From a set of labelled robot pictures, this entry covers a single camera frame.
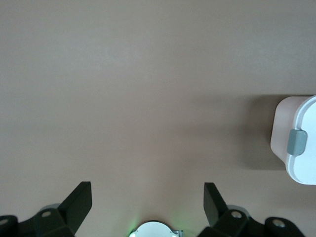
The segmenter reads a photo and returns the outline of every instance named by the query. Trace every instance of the white round device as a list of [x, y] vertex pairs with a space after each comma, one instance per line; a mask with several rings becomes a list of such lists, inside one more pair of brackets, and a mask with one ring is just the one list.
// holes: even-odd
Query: white round device
[[172, 230], [161, 222], [150, 221], [141, 225], [129, 237], [178, 237]]

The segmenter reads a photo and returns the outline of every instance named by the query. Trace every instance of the silver screw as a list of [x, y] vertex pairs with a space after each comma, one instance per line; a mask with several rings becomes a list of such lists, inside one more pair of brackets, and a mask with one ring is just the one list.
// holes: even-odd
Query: silver screw
[[233, 212], [232, 212], [232, 216], [233, 216], [234, 218], [241, 218], [241, 217], [242, 217], [242, 214], [241, 214], [240, 212], [238, 212], [238, 211], [233, 211]]
[[8, 223], [8, 219], [1, 220], [0, 221], [0, 226], [4, 225], [6, 223]]
[[280, 228], [284, 228], [285, 227], [285, 223], [279, 219], [274, 219], [273, 221], [273, 224], [277, 227], [280, 227]]
[[50, 211], [46, 211], [41, 216], [42, 217], [47, 217], [47, 216], [50, 216], [50, 215], [51, 215], [51, 212]]

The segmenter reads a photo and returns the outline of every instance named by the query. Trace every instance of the white container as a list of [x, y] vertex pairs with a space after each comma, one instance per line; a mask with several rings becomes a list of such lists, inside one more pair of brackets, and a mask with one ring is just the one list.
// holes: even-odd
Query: white container
[[316, 96], [292, 96], [278, 104], [271, 149], [292, 179], [316, 185]]

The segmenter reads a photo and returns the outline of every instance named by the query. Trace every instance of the beige surface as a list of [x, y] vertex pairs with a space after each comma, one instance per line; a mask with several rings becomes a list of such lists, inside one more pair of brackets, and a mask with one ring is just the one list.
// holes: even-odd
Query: beige surface
[[313, 0], [0, 2], [0, 215], [91, 181], [77, 237], [165, 221], [195, 237], [203, 184], [316, 233], [316, 187], [269, 147], [274, 109], [316, 94]]

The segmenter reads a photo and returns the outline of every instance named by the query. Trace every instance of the black mechanical part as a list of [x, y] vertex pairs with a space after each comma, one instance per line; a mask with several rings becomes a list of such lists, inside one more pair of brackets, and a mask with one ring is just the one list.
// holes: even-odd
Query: black mechanical part
[[198, 237], [304, 237], [287, 219], [270, 217], [261, 224], [240, 210], [228, 209], [214, 183], [204, 184], [204, 211], [210, 227]]
[[0, 237], [74, 237], [91, 207], [91, 183], [81, 182], [57, 209], [21, 223], [15, 216], [0, 216]]

